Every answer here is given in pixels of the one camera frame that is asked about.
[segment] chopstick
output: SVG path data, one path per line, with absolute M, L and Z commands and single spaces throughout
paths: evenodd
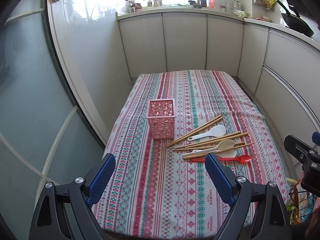
M 185 145 L 183 148 L 192 148 L 192 147 L 199 147 L 199 146 L 204 146 L 204 145 L 207 145 L 207 144 L 212 144 L 212 143 L 219 143 L 223 140 L 226 140 L 226 139 L 234 139 L 234 138 L 238 138 L 238 137 L 241 137 L 241 136 L 246 136 L 248 135 L 249 133 L 248 132 L 245 132 L 245 133 L 241 133 L 240 131 L 239 132 L 235 132 L 237 133 L 236 135 L 232 135 L 234 133 L 230 133 L 229 135 L 232 135 L 232 136 L 220 136 L 220 137 L 216 137 L 216 138 L 213 138 L 213 139 L 210 139 L 210 140 L 206 140 L 206 141 L 202 141 L 202 142 L 197 142 L 197 143 L 191 143 L 191 144 L 187 144 Z
M 244 145 L 240 145 L 240 146 L 236 146 L 236 147 L 231 147 L 231 148 L 227 148 L 227 149 L 223 149 L 223 150 L 218 150 L 218 151 L 214 151 L 213 153 L 214 154 L 224 153 L 224 152 L 232 151 L 232 150 L 239 149 L 239 148 L 242 148 L 242 147 L 250 146 L 252 144 L 254 144 L 254 143 L 248 143 L 248 144 L 244 144 Z M 182 155 L 182 158 L 184 160 L 188 160 L 188 159 L 192 159 L 192 158 L 196 158 L 196 157 L 206 156 L 207 154 L 208 153 L 199 153 L 199 154 L 196 154 L 196 155 L 189 155 L 189 156 L 185 156 L 185 157 Z
M 194 134 L 196 134 L 196 133 L 198 133 L 198 132 L 206 129 L 206 128 L 209 127 L 210 125 L 213 125 L 214 123 L 219 122 L 219 121 L 221 121 L 221 120 L 222 120 L 222 114 L 219 114 L 218 116 L 216 116 L 216 117 L 213 118 L 212 120 L 206 122 L 205 124 L 199 126 L 198 128 L 193 129 L 191 132 L 183 135 L 182 137 L 180 137 L 180 138 L 172 141 L 172 142 L 169 143 L 166 147 L 170 147 L 170 146 L 172 146 L 172 145 L 174 145 L 174 144 L 176 144 L 176 143 L 178 143 L 178 142 L 180 142 L 180 141 L 188 138 L 189 136 L 194 135 Z
M 236 142 L 235 145 L 242 145 L 245 142 Z M 213 148 L 214 146 L 203 146 L 203 147 L 194 147 L 194 148 L 180 148 L 180 149 L 173 149 L 175 152 L 177 151 L 193 151 L 193 150 L 205 150 L 205 149 L 210 149 Z

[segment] white spoon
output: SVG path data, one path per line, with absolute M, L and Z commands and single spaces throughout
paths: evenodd
M 219 142 L 219 144 L 216 147 L 205 149 L 205 150 L 193 150 L 191 153 L 184 153 L 182 156 L 183 157 L 192 156 L 192 155 L 196 155 L 199 153 L 210 153 L 210 152 L 214 152 L 216 150 L 228 149 L 228 148 L 235 146 L 235 144 L 236 143 L 234 140 L 226 139 L 226 140 Z
M 225 135 L 225 133 L 226 133 L 226 128 L 223 125 L 216 125 L 215 127 L 212 127 L 209 131 L 205 133 L 188 137 L 188 141 L 194 141 L 199 138 L 203 138 L 207 136 L 219 137 L 219 136 Z
M 224 152 L 224 153 L 217 153 L 217 156 L 221 157 L 221 158 L 235 158 L 237 156 L 237 150 L 231 150 L 228 152 Z

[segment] utensil holder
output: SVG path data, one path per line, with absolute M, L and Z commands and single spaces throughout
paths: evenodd
M 147 116 L 153 139 L 173 139 L 176 118 L 174 98 L 148 101 Z

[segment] glass door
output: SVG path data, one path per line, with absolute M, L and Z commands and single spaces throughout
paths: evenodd
M 21 0 L 0 27 L 0 214 L 18 240 L 46 181 L 85 176 L 104 151 L 56 71 L 41 4 Z

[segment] red spoon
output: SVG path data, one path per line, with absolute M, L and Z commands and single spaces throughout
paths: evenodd
M 249 155 L 241 155 L 241 156 L 238 156 L 238 157 L 235 157 L 235 158 L 220 158 L 218 157 L 218 159 L 220 161 L 238 161 L 240 163 L 247 163 L 251 160 L 251 156 Z M 192 162 L 195 162 L 195 163 L 203 163 L 204 162 L 204 158 L 193 158 L 191 159 Z

